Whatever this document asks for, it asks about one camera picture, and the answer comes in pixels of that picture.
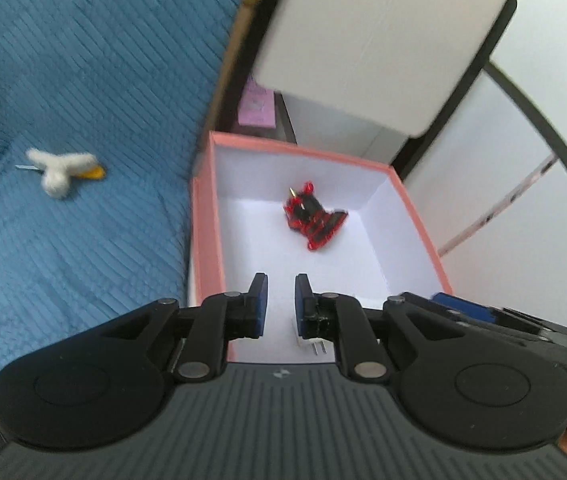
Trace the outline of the white charger cube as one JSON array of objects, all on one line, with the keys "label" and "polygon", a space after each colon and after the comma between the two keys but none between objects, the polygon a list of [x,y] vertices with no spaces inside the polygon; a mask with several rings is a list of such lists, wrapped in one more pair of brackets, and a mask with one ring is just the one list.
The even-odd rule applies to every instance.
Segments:
[{"label": "white charger cube", "polygon": [[310,348],[313,350],[315,356],[320,356],[324,354],[325,356],[328,354],[328,349],[326,346],[326,340],[323,338],[303,338],[300,334],[299,324],[297,324],[297,320],[293,318],[291,320],[292,323],[292,330],[297,339],[297,345],[300,348]]}]

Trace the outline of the red black figurine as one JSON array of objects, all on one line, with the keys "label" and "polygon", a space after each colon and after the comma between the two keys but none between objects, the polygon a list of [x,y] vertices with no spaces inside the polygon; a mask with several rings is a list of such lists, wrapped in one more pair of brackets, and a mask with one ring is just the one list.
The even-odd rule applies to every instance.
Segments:
[{"label": "red black figurine", "polygon": [[327,210],[315,196],[315,186],[306,182],[303,188],[289,188],[288,200],[283,205],[289,228],[306,238],[306,247],[317,252],[337,234],[349,213],[346,210]]}]

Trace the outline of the pink cardboard box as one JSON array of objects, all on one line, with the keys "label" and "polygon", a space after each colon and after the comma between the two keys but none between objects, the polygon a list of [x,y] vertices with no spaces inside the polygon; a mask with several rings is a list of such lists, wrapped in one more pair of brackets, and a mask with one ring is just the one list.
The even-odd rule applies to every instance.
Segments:
[{"label": "pink cardboard box", "polygon": [[437,250],[396,172],[379,162],[274,140],[213,132],[192,180],[192,297],[268,278],[264,333],[238,339],[229,359],[314,363],[330,344],[294,330],[294,285],[340,292],[369,308],[451,288]]}]

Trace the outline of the small pink paper box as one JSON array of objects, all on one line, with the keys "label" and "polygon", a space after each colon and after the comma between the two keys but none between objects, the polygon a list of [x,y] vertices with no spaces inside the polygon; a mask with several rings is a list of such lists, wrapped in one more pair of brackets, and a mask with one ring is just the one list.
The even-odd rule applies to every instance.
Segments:
[{"label": "small pink paper box", "polygon": [[274,129],[276,127],[275,92],[260,86],[250,77],[242,92],[237,122],[241,127]]}]

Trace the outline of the white fluffy sock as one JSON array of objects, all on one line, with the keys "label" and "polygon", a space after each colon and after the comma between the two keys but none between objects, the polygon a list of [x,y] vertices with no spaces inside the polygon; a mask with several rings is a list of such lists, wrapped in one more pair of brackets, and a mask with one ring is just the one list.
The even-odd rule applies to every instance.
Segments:
[{"label": "white fluffy sock", "polygon": [[56,155],[49,152],[29,148],[26,151],[29,162],[43,170],[42,188],[55,200],[65,198],[76,174],[90,171],[99,166],[98,159],[90,153],[69,153]]}]

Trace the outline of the blue quilted sofa cover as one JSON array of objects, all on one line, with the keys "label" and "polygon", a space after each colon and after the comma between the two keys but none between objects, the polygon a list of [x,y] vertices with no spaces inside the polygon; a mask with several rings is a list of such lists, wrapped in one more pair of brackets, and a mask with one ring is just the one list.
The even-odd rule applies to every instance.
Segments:
[{"label": "blue quilted sofa cover", "polygon": [[0,0],[0,370],[186,295],[189,182],[241,0]]}]

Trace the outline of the white chair backrest cushion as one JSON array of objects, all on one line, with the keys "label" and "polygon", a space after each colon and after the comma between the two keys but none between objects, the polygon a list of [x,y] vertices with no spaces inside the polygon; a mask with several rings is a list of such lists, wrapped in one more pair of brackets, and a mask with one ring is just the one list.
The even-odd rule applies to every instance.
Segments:
[{"label": "white chair backrest cushion", "polygon": [[279,0],[254,65],[263,87],[421,136],[506,0]]}]

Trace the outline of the yellow handled screwdriver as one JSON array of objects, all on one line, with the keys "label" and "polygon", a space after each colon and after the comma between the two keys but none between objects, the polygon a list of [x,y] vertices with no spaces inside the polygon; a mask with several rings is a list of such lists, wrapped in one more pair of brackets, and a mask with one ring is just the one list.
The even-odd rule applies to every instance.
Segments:
[{"label": "yellow handled screwdriver", "polygon": [[[29,165],[16,165],[14,166],[14,168],[18,169],[18,170],[23,170],[23,171],[35,171],[38,172],[39,174],[41,174],[43,172],[43,170],[41,170],[40,168],[37,168],[35,166],[29,166]],[[83,172],[82,174],[76,174],[75,177],[78,179],[83,179],[83,180],[94,180],[94,181],[100,181],[100,180],[104,180],[106,177],[107,173],[104,167],[98,166],[90,171],[86,171]]]}]

